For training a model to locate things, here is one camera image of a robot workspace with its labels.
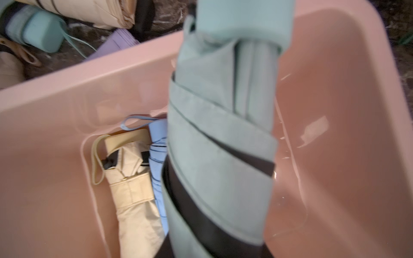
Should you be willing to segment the tan khaki umbrella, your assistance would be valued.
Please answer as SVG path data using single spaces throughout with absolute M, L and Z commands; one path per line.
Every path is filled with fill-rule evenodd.
M 35 67 L 42 66 L 24 46 L 1 36 L 1 90 L 25 81 L 26 63 Z

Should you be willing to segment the light blue umbrella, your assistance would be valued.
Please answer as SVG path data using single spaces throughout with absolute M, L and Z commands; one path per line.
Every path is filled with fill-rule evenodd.
M 126 125 L 129 119 L 148 120 L 144 125 L 130 128 Z M 165 235 L 169 231 L 167 215 L 165 210 L 165 204 L 163 201 L 162 189 L 161 189 L 161 170 L 163 163 L 167 156 L 167 119 L 166 118 L 153 118 L 146 116 L 130 116 L 127 117 L 121 124 L 120 128 L 125 131 L 133 131 L 148 126 L 151 136 L 152 144 L 149 147 L 148 164 L 151 170 L 151 182 L 154 192 L 155 202 L 160 213 L 161 224 Z

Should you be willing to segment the pink plastic storage box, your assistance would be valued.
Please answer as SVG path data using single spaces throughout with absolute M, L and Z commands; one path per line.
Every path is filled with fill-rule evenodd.
M 117 258 L 90 149 L 168 101 L 173 33 L 1 91 L 1 257 Z M 277 258 L 410 258 L 413 128 L 382 20 L 367 1 L 297 1 L 279 63 L 276 178 L 265 239 Z

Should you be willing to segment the beige umbrella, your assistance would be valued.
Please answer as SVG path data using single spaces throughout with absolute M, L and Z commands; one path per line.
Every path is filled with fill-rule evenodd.
M 91 146 L 91 182 L 109 184 L 123 258 L 152 258 L 165 238 L 149 167 L 151 143 L 148 130 L 138 129 L 100 135 Z

